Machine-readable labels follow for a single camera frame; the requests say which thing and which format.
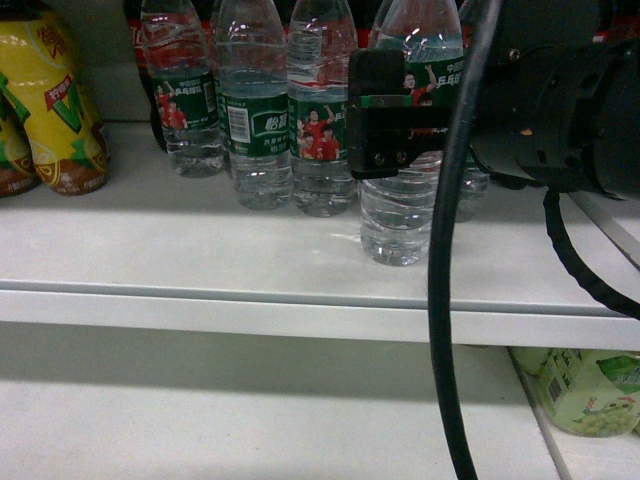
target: red bottle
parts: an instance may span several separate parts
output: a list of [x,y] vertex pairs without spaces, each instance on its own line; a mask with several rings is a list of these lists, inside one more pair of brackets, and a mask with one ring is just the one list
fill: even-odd
[[140,22],[140,11],[142,9],[142,0],[124,0],[122,2],[122,11],[127,19],[127,25],[131,32],[131,43],[135,52],[136,63],[138,65],[138,75],[144,88],[144,93],[149,99],[150,113],[149,121],[151,122],[151,130],[158,145],[163,150],[167,150],[167,143],[162,135],[162,124],[160,122],[160,114],[156,108],[156,99],[153,95],[153,87],[151,86],[151,77],[147,70],[147,62],[144,58],[142,49],[142,23]]

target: barcode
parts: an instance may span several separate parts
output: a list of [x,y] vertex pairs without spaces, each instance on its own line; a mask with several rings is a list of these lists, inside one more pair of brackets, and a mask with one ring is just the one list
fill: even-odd
[[554,378],[553,380],[551,380],[551,383],[547,387],[547,391],[551,396],[551,401],[553,403],[556,403],[556,401],[560,397],[560,394],[562,393],[562,387],[560,387],[560,383],[558,382],[557,378]]
[[227,107],[229,135],[236,142],[250,143],[249,112],[246,108]]
[[218,103],[216,102],[216,90],[213,82],[204,84],[204,95],[207,102],[207,112],[211,113],[216,111],[218,109]]

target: shelf surface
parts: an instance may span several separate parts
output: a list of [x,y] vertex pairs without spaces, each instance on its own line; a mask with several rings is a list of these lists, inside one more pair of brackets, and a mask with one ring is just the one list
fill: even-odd
[[[506,349],[455,358],[480,478],[558,480]],[[3,479],[455,478],[424,344],[0,324],[0,360]]]
[[[40,186],[0,202],[0,321],[376,340],[428,340],[426,261],[379,265],[358,206],[329,219],[254,212],[226,174],[174,174],[146,124],[110,124],[108,184],[82,197]],[[547,238],[542,189],[491,185],[456,227],[458,343],[633,348],[640,322],[592,300]],[[576,248],[640,298],[640,272],[568,198]]]

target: green bottle label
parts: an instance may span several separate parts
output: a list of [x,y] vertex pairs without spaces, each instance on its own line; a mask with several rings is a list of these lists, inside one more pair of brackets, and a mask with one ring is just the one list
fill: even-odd
[[[458,57],[436,62],[405,62],[403,86],[410,90],[414,107],[452,107],[456,101],[458,84],[464,68],[464,58]],[[417,128],[409,138],[428,135],[444,137],[446,128]]]
[[596,362],[605,377],[626,395],[640,392],[640,359],[627,356]]
[[229,121],[227,119],[227,105],[224,99],[224,95],[220,92],[220,79],[214,79],[215,91],[216,91],[216,106],[218,111],[218,121],[220,122],[220,130],[229,137]]
[[218,121],[211,73],[190,78],[153,78],[162,125],[175,130],[204,128]]
[[231,153],[267,157],[287,151],[286,94],[269,98],[224,95],[224,104]]
[[307,160],[344,160],[346,102],[316,103],[289,98],[289,148]]

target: yellow bottle label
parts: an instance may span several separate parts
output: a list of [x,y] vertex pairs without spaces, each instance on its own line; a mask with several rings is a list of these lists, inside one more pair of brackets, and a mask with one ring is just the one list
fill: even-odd
[[0,95],[0,197],[26,192],[38,182],[31,150],[16,123]]
[[105,151],[65,36],[46,17],[0,22],[0,45],[0,91],[24,125],[40,178],[61,194],[98,188],[105,179]]

